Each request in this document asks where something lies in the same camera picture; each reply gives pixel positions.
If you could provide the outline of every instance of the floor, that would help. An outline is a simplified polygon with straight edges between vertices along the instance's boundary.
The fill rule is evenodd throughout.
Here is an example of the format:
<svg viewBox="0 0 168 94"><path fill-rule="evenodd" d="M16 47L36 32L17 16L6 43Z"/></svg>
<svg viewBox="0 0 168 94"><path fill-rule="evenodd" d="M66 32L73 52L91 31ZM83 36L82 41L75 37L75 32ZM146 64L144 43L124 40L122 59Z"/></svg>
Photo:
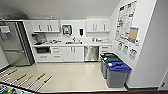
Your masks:
<svg viewBox="0 0 168 94"><path fill-rule="evenodd" d="M17 69L17 72L8 77L1 79L3 81L11 78L6 83L27 74L26 77L14 83L19 85L25 79L33 75L33 77L21 87L26 88L30 83L37 79L41 74L45 76L38 80L31 90L37 89L44 80L50 76L52 78L39 90L42 93L56 93L56 92L89 92L89 91L127 91L125 87L122 88L108 88L106 80L103 78L100 71L100 62L89 63L38 63L26 67L12 67L6 73Z"/></svg>

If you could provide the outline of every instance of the drawer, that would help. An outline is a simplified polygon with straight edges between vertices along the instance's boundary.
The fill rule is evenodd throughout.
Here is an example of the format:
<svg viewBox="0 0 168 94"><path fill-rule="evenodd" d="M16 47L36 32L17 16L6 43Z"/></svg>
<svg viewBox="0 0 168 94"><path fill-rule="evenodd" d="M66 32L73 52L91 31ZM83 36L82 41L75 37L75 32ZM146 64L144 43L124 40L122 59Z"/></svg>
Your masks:
<svg viewBox="0 0 168 94"><path fill-rule="evenodd" d="M51 61L51 55L50 54L37 54L36 55L36 61L37 62L50 62Z"/></svg>
<svg viewBox="0 0 168 94"><path fill-rule="evenodd" d="M62 50L51 50L51 54L62 54Z"/></svg>
<svg viewBox="0 0 168 94"><path fill-rule="evenodd" d="M109 53L110 51L101 51L101 53Z"/></svg>
<svg viewBox="0 0 168 94"><path fill-rule="evenodd" d="M54 62L63 62L62 55L51 55L51 57Z"/></svg>
<svg viewBox="0 0 168 94"><path fill-rule="evenodd" d="M51 47L51 50L62 50L62 47Z"/></svg>
<svg viewBox="0 0 168 94"><path fill-rule="evenodd" d="M102 51L108 51L110 49L110 46L102 46L101 50Z"/></svg>

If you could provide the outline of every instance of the kitchen sink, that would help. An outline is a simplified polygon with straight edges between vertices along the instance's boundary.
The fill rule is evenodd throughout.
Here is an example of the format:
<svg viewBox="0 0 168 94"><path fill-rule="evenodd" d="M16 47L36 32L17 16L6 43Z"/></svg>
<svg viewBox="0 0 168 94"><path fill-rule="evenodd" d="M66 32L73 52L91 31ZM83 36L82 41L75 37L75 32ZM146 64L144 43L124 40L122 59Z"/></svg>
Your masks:
<svg viewBox="0 0 168 94"><path fill-rule="evenodd" d="M65 42L65 44L82 44L82 42Z"/></svg>

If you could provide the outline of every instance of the stainless steel dishwasher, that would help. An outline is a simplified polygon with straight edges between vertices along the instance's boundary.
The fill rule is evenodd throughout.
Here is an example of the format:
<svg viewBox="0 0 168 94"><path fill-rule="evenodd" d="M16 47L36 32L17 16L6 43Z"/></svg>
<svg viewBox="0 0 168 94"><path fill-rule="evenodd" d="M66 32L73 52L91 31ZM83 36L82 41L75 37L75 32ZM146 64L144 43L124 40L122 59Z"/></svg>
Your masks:
<svg viewBox="0 0 168 94"><path fill-rule="evenodd" d="M85 46L85 61L98 61L99 46Z"/></svg>

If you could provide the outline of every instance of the trash bin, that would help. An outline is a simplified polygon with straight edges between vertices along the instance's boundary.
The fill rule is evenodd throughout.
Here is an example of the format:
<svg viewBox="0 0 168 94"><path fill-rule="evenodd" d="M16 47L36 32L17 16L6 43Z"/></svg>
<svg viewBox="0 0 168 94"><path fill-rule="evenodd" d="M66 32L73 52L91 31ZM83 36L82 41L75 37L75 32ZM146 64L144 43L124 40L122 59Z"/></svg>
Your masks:
<svg viewBox="0 0 168 94"><path fill-rule="evenodd" d="M100 54L100 58L101 58L101 65L100 65L100 70L101 72L103 72L103 58L105 57L118 57L117 55L115 55L114 53L103 53Z"/></svg>
<svg viewBox="0 0 168 94"><path fill-rule="evenodd" d="M112 62L123 62L119 57L105 57L103 59L103 77L107 79L107 64Z"/></svg>
<svg viewBox="0 0 168 94"><path fill-rule="evenodd" d="M109 88L124 87L127 74L131 68L123 62L113 62L107 64L107 86Z"/></svg>

